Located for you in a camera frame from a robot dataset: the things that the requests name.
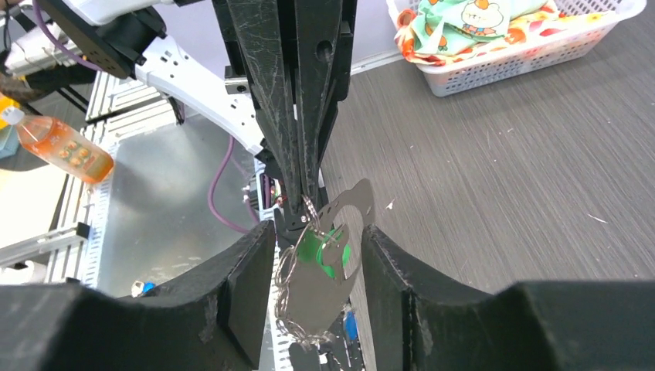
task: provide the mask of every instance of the orange liquid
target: orange liquid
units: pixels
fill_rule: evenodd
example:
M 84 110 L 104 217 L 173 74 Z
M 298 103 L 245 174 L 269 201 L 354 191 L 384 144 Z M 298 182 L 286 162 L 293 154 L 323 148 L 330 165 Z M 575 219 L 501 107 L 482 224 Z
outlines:
M 114 168 L 108 153 L 53 117 L 27 117 L 17 129 L 25 149 L 83 182 L 102 182 Z

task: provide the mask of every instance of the wood grain floor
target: wood grain floor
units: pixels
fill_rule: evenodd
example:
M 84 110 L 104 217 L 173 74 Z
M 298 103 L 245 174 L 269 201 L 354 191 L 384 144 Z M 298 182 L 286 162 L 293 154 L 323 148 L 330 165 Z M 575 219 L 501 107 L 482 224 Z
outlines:
M 580 60 L 448 98 L 404 61 L 353 77 L 323 165 L 330 196 L 371 179 L 391 238 L 488 292 L 653 278 L 653 17 L 651 6 Z M 362 280 L 353 302 L 375 370 Z

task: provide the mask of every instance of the white basket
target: white basket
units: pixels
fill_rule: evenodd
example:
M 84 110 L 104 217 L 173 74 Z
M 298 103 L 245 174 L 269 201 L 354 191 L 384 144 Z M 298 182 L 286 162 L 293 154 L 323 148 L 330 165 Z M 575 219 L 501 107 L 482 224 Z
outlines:
M 405 9 L 417 12 L 420 0 L 386 0 L 394 24 Z M 606 17 L 585 29 L 573 29 L 545 37 L 536 43 L 515 45 L 446 66 L 417 64 L 430 89 L 437 97 L 481 87 L 488 83 L 522 73 L 574 60 L 587 54 L 607 33 L 624 19 L 632 18 L 646 8 L 647 0 L 555 0 L 566 15 L 589 14 L 614 10 L 617 17 Z

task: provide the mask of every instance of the blue object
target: blue object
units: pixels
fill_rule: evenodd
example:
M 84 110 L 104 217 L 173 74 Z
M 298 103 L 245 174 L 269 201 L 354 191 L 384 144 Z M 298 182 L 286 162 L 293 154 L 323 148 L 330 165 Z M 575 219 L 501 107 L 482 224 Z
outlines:
M 0 129 L 0 158 L 12 156 L 19 149 L 19 133 L 13 126 Z
M 348 341 L 357 340 L 357 321 L 355 321 L 355 313 L 352 311 L 347 312 L 346 316 L 344 316 L 344 331 Z
M 146 293 L 146 292 L 152 290 L 154 288 L 154 286 L 155 286 L 155 284 L 153 284 L 152 282 L 144 282 L 144 289 L 143 289 L 142 292 Z

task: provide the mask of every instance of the keychain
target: keychain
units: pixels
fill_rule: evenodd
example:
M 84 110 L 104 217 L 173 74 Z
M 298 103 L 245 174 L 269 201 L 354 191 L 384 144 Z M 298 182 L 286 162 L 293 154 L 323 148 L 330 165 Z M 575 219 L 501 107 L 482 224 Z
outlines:
M 375 222 L 373 188 L 368 179 L 343 191 L 316 211 L 304 197 L 309 222 L 295 246 L 282 253 L 275 284 L 277 325 L 291 334 L 305 349 L 311 344 L 330 341 L 328 329 L 341 313 L 361 269 L 361 259 L 350 277 L 344 267 L 351 251 L 348 226 L 333 229 L 334 218 L 345 206 L 361 213 L 364 226 Z

